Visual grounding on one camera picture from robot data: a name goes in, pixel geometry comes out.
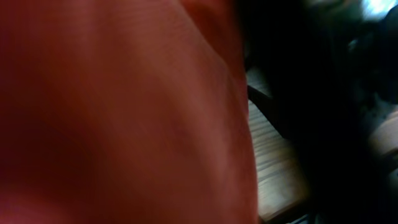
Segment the red t-shirt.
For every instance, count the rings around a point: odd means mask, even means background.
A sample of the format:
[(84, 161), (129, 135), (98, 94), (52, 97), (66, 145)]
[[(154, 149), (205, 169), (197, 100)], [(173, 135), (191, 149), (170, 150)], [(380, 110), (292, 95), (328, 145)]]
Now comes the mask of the red t-shirt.
[(2, 223), (257, 223), (234, 1), (1, 2)]

